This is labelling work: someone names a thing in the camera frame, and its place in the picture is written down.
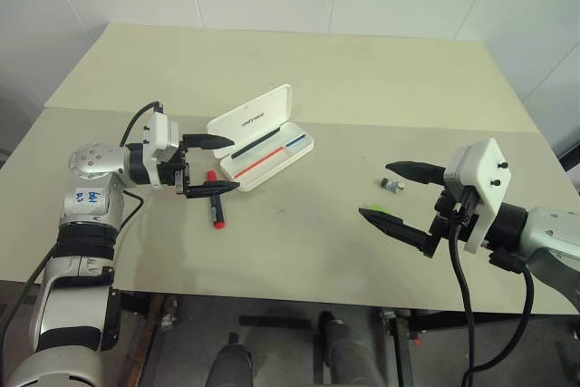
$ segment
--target red marker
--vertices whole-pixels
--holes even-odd
[[[208,181],[217,181],[215,171],[208,171]],[[211,220],[214,222],[214,228],[223,228],[226,226],[224,221],[224,212],[221,209],[221,201],[219,195],[212,195],[209,197],[209,204],[211,205]]]

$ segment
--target small vial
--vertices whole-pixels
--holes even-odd
[[[382,179],[381,188],[387,189],[393,194],[397,194],[400,190],[405,189],[405,184],[402,181],[392,179]]]

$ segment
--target white label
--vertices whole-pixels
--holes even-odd
[[[74,208],[77,213],[104,213],[105,198],[102,188],[78,188],[74,191]]]

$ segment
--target white wall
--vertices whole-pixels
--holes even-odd
[[[556,153],[580,140],[579,0],[0,0],[0,147],[109,21],[482,39]]]

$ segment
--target black cable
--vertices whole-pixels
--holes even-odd
[[[459,261],[459,252],[457,250],[457,243],[459,239],[459,232],[461,225],[455,224],[451,227],[449,232],[449,257],[451,258],[451,265],[455,272],[455,277],[459,283],[459,290],[461,291],[461,299],[463,300],[463,308],[465,309],[465,317],[468,321],[468,340],[469,340],[469,367],[468,371],[472,371],[475,365],[475,317],[471,309],[471,297],[469,296],[468,282],[463,275],[461,263]],[[473,385],[473,377],[469,376],[469,387]]]
[[[137,111],[137,113],[135,113],[135,115],[133,115],[133,118],[130,119],[129,124],[127,124],[127,128],[125,129],[125,132],[123,133],[123,136],[121,138],[121,142],[119,143],[119,147],[125,146],[125,142],[127,142],[127,139],[129,138],[129,135],[131,134],[131,130],[132,130],[133,126],[135,125],[135,122],[137,122],[137,120],[139,119],[139,117],[143,113],[145,113],[146,111],[148,111],[151,108],[155,112],[163,112],[163,107],[161,106],[161,103],[159,103],[159,102],[151,102],[151,103],[143,106],[141,109],[139,109]],[[131,218],[133,218],[133,216],[139,211],[140,208],[143,207],[143,204],[145,203],[145,200],[143,198],[141,198],[139,195],[130,193],[128,190],[123,190],[123,194],[137,199],[139,201],[139,205],[125,219],[123,219],[123,222],[121,222],[121,226],[119,227],[119,232],[121,232],[121,230],[123,230],[123,228],[131,220]]]
[[[18,308],[22,305],[22,302],[30,292],[31,287],[34,285],[34,281],[43,272],[46,263],[51,259],[53,256],[54,249],[56,245],[54,245],[51,249],[48,250],[48,253],[44,256],[43,260],[38,264],[36,269],[33,273],[28,277],[28,280],[24,284],[24,287],[20,291],[20,294],[16,298],[16,301],[10,307],[10,310],[6,312],[6,314],[2,318],[2,322],[0,323],[0,386],[4,385],[4,342],[6,338],[6,333],[8,331],[8,326],[14,319],[16,312],[18,312]]]
[[[127,129],[125,129],[125,132],[123,133],[123,136],[121,138],[121,142],[119,143],[119,147],[125,146],[125,142],[127,142],[127,139],[129,138],[129,134],[131,133],[131,129],[135,125],[135,122],[139,119],[139,117],[143,113],[145,113],[146,111],[148,111],[151,108],[154,109],[155,112],[162,112],[163,111],[161,103],[159,103],[159,102],[151,102],[151,103],[143,106],[141,109],[139,109],[137,111],[137,113],[135,115],[133,115],[133,118],[130,119],[129,124],[127,125]]]
[[[498,353],[495,357],[489,360],[487,363],[480,364],[471,369],[468,369],[463,374],[463,380],[461,381],[461,387],[465,387],[468,379],[473,379],[473,373],[483,372],[487,369],[491,369],[497,364],[501,363],[513,350],[516,348],[519,339],[522,338],[524,332],[526,331],[527,323],[529,322],[530,315],[532,314],[532,305],[534,303],[534,280],[529,270],[524,267],[522,270],[524,275],[524,280],[526,281],[526,302],[524,303],[524,309],[522,310],[522,317],[519,320],[516,331],[512,336],[511,340],[507,343],[504,349]]]
[[[139,212],[139,209],[143,207],[143,204],[145,203],[145,200],[143,198],[141,198],[139,195],[133,194],[132,192],[129,192],[128,190],[123,190],[123,194],[131,197],[131,198],[135,198],[139,201],[139,204],[137,205],[136,208],[133,209],[133,211],[125,218],[123,219],[123,222],[121,222],[121,226],[119,227],[119,233],[121,232],[121,230],[123,230],[123,227],[125,227],[127,225],[127,223],[131,220],[131,218],[133,218],[133,216]]]

